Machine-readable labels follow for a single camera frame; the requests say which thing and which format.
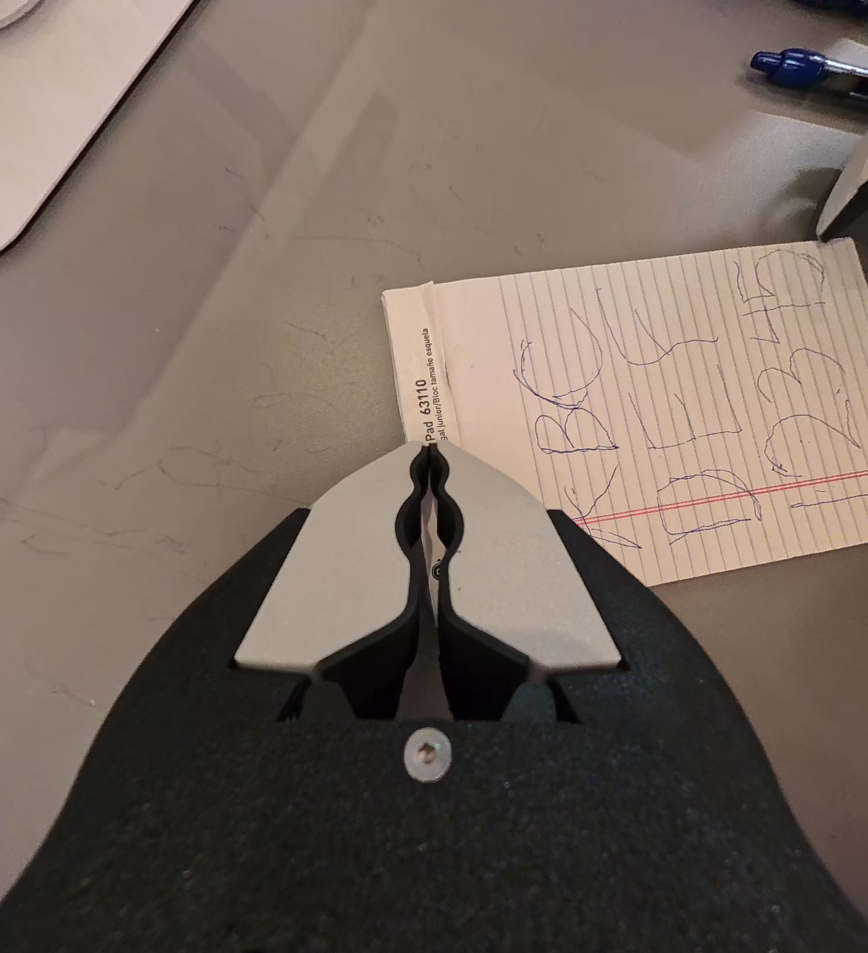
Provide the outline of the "white document stand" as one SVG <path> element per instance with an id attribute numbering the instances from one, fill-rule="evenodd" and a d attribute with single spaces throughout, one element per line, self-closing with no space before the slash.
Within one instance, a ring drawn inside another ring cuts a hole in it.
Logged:
<path id="1" fill-rule="evenodd" d="M 193 6 L 0 1 L 0 253 Z"/>

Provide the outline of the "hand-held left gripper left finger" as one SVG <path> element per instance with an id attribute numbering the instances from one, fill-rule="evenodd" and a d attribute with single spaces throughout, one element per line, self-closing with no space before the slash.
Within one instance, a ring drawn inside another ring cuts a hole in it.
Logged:
<path id="1" fill-rule="evenodd" d="M 331 682 L 360 719 L 393 719 L 419 643 L 426 571 L 412 560 L 428 448 L 369 463 L 307 511 L 235 654 L 241 669 Z"/>

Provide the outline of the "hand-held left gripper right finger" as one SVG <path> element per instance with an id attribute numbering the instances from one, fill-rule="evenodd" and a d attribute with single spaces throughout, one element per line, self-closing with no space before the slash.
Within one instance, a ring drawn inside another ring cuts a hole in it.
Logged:
<path id="1" fill-rule="evenodd" d="M 430 450 L 440 674 L 457 721 L 499 721 L 518 689 L 610 671 L 621 653 L 554 521 L 454 444 Z"/>

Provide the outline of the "white lined notepad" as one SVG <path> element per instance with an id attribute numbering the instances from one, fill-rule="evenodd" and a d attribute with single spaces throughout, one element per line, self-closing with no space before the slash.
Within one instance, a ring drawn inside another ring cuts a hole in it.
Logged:
<path id="1" fill-rule="evenodd" d="M 381 295 L 404 434 L 563 511 L 649 586 L 868 543 L 849 239 Z"/>

